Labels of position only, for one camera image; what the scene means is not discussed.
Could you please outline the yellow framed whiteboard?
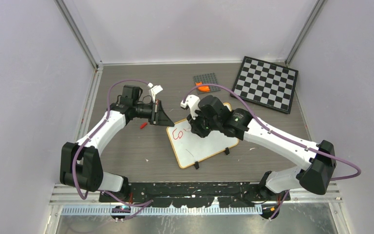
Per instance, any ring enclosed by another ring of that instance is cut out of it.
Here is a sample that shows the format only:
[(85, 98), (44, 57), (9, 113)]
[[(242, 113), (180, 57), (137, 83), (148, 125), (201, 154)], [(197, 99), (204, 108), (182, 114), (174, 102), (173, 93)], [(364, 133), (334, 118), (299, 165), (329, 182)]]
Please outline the yellow framed whiteboard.
[(227, 137), (218, 131), (201, 138), (191, 132), (191, 125), (186, 119), (166, 129), (178, 166), (182, 169), (195, 165), (216, 154), (223, 153), (227, 148), (235, 147), (239, 139)]

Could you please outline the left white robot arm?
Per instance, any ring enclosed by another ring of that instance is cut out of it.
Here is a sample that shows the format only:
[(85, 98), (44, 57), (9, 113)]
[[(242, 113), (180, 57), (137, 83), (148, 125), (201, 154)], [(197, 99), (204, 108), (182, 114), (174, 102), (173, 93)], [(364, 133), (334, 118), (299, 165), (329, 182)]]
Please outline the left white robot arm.
[(81, 139), (66, 142), (61, 149), (60, 183), (82, 191), (109, 191), (119, 202), (130, 195), (128, 178), (103, 170), (100, 156), (112, 138), (135, 119), (148, 120), (150, 125), (173, 127), (174, 122), (165, 113), (161, 100), (156, 98), (163, 88), (148, 84), (149, 102), (140, 97), (143, 89), (125, 85), (116, 102), (109, 102), (103, 118)]

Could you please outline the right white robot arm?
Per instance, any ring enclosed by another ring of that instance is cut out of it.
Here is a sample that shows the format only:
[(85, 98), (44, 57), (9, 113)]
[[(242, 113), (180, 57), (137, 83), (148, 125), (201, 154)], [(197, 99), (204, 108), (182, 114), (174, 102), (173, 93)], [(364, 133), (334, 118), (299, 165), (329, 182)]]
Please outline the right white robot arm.
[(316, 144), (290, 135), (266, 125), (245, 109), (230, 110), (212, 95), (203, 99), (189, 95), (180, 106), (190, 111), (187, 120), (192, 133), (199, 137), (205, 138), (217, 131), (227, 137), (261, 145), (295, 164), (293, 168), (279, 172), (267, 171), (256, 188), (261, 198), (271, 200), (283, 191), (297, 188), (317, 195), (327, 192), (336, 161), (322, 154), (334, 155), (332, 143), (323, 140)]

